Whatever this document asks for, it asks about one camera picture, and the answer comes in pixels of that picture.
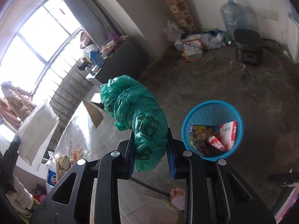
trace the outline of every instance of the snack package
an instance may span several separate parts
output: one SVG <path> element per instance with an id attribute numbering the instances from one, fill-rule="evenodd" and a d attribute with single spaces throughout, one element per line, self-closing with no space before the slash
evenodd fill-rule
<path id="1" fill-rule="evenodd" d="M 227 150 L 230 150 L 235 143 L 236 128 L 237 121 L 231 121 L 220 125 L 220 142 L 227 148 Z"/>
<path id="2" fill-rule="evenodd" d="M 215 126 L 192 125 L 190 130 L 190 142 L 203 156 L 212 156 L 218 153 L 216 148 L 207 143 L 207 139 L 216 134 Z"/>
<path id="3" fill-rule="evenodd" d="M 195 61 L 201 58 L 200 39 L 183 42 L 183 53 L 185 61 Z"/>
<path id="4" fill-rule="evenodd" d="M 217 139 L 215 136 L 210 136 L 208 138 L 209 144 L 211 144 L 213 147 L 219 149 L 220 151 L 227 151 L 227 148 Z"/>
<path id="5" fill-rule="evenodd" d="M 236 121 L 219 126 L 192 125 L 190 142 L 198 149 L 201 155 L 214 156 L 233 147 L 236 127 Z"/>

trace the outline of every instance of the concrete floor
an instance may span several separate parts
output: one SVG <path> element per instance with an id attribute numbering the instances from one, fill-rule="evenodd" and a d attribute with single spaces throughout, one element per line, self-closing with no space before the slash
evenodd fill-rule
<path id="1" fill-rule="evenodd" d="M 299 169 L 298 70 L 288 58 L 267 50 L 261 65 L 245 67 L 237 61 L 234 47 L 209 51 L 195 62 L 184 62 L 180 52 L 170 48 L 140 81 L 157 98 L 176 139 L 181 139 L 188 112 L 201 102 L 215 99 L 234 105 L 245 132 L 228 161 L 271 208 L 282 188 L 267 176 Z M 133 177 L 164 191 L 185 185 L 171 178 L 166 156 L 154 170 L 135 172 Z"/>

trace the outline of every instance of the bottle label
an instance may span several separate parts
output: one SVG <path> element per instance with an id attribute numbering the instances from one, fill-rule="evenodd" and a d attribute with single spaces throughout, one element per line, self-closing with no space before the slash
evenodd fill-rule
<path id="1" fill-rule="evenodd" d="M 55 184 L 56 184 L 56 173 L 51 171 L 50 169 L 48 170 L 47 183 L 52 186 L 55 186 Z"/>

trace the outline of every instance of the toe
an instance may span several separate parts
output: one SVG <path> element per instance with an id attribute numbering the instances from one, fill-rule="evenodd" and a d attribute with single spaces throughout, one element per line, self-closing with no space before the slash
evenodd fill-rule
<path id="1" fill-rule="evenodd" d="M 172 191 L 170 192 L 170 199 L 174 199 L 174 197 L 177 195 L 177 191 L 176 189 L 172 189 Z"/>

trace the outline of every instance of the beige coat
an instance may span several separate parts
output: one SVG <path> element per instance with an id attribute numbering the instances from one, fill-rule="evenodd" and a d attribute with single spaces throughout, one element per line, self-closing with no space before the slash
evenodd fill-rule
<path id="1" fill-rule="evenodd" d="M 30 93 L 19 87 L 14 87 L 11 85 L 11 81 L 3 82 L 1 89 L 9 106 L 21 121 L 24 121 L 35 109 L 36 105 L 29 98 L 25 97 L 31 96 Z"/>
<path id="2" fill-rule="evenodd" d="M 7 121 L 15 130 L 18 130 L 21 126 L 20 121 L 17 120 L 17 116 L 8 105 L 7 100 L 0 98 L 0 121 L 2 119 Z"/>

